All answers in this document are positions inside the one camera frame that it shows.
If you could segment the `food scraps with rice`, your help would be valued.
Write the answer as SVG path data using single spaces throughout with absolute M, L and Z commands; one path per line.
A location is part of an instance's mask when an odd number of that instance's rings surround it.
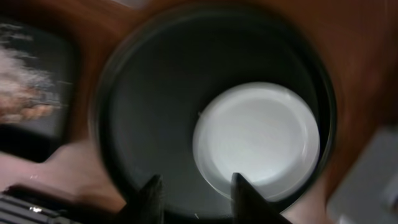
M 49 72 L 28 66 L 31 58 L 16 49 L 1 47 L 1 123 L 20 123 L 50 116 L 61 107 L 50 98 L 55 86 Z

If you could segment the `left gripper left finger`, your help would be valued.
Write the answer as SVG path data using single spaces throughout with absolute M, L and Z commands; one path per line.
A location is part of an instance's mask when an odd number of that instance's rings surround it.
M 161 175 L 154 175 L 137 196 L 128 201 L 116 215 L 116 223 L 164 223 L 164 184 Z

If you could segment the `grey plate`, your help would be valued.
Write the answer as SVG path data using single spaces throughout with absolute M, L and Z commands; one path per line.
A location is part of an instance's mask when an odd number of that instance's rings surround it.
M 309 105 L 271 83 L 247 83 L 217 96 L 193 133 L 193 156 L 203 178 L 231 198 L 240 173 L 264 198 L 293 195 L 312 175 L 320 134 Z

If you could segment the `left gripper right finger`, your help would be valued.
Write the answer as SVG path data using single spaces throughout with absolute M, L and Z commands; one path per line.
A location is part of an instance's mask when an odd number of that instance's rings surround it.
M 235 224 L 292 224 L 240 173 L 234 173 L 231 183 L 233 223 Z

